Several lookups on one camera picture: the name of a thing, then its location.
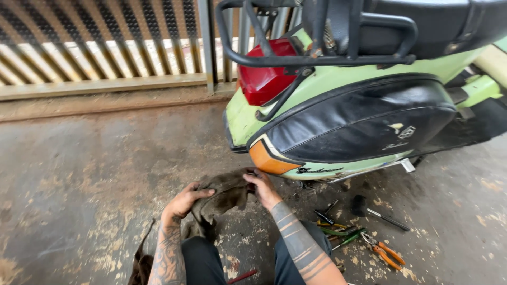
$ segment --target green scooter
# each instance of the green scooter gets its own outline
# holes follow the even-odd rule
[[[238,7],[259,41],[246,55],[222,15]],[[302,23],[267,40],[258,17],[281,7],[300,7]],[[506,0],[223,0],[215,12],[238,63],[229,145],[265,172],[328,182],[397,164],[410,172],[411,159],[507,131],[499,85],[467,68],[507,35]]]

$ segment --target black metal rack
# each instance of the black metal rack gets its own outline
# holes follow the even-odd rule
[[[317,0],[317,15],[327,15],[329,0]],[[220,37],[225,54],[240,65],[251,67],[298,67],[298,66],[354,66],[369,64],[412,64],[415,61],[415,55],[408,54],[417,40],[417,25],[408,18],[402,16],[392,16],[374,13],[362,12],[363,0],[353,0],[350,7],[349,18],[349,44],[347,55],[330,55],[324,40],[324,29],[326,17],[322,16],[313,22],[312,37],[315,42],[312,44],[309,55],[301,56],[276,56],[265,37],[265,32],[261,23],[257,19],[254,7],[257,8],[280,8],[297,7],[294,0],[223,0],[216,6],[215,15]],[[252,23],[256,37],[265,56],[248,57],[235,52],[232,49],[229,33],[222,11],[230,8],[245,8],[248,17]],[[404,32],[398,50],[393,55],[362,55],[359,56],[359,30],[361,26],[388,27],[399,29]]]

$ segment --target hammer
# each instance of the hammer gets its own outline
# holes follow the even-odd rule
[[[390,219],[388,217],[385,217],[369,208],[366,207],[366,197],[365,196],[362,196],[362,195],[356,195],[354,197],[354,199],[352,200],[352,207],[350,209],[350,211],[352,212],[352,214],[354,216],[358,216],[358,217],[364,217],[366,216],[366,212],[370,212],[374,215],[376,215],[377,217],[380,217],[382,218],[383,220],[399,227],[400,229],[406,231],[406,232],[410,232],[410,228],[405,226],[404,224],[400,223],[400,222],[397,222],[393,219]]]
[[[313,211],[317,214],[317,216],[320,219],[326,221],[330,225],[334,225],[335,224],[335,220],[333,220],[331,217],[329,217],[328,213],[336,205],[336,203],[338,203],[338,199],[336,199],[335,201],[333,201],[333,203],[329,204],[329,206],[324,211],[323,210],[318,210],[318,209],[315,209]]]

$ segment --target hand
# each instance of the hand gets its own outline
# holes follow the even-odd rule
[[[200,198],[206,198],[215,193],[214,189],[203,189],[196,191],[199,182],[195,181],[186,186],[176,197],[174,197],[162,212],[161,221],[170,222],[172,217],[183,219],[188,215],[194,202]]]
[[[268,175],[258,170],[255,167],[245,168],[248,172],[253,172],[254,175],[243,174],[243,178],[250,183],[255,185],[255,196],[259,200],[264,208],[268,211],[282,201],[280,195],[276,192],[273,183],[269,179]]]

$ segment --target tattoo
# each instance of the tattoo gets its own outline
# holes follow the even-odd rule
[[[173,217],[169,225],[160,225],[155,259],[148,285],[187,284],[185,261],[182,254],[180,223]]]
[[[324,268],[334,266],[284,202],[276,204],[271,209],[271,215],[304,282],[311,280]]]

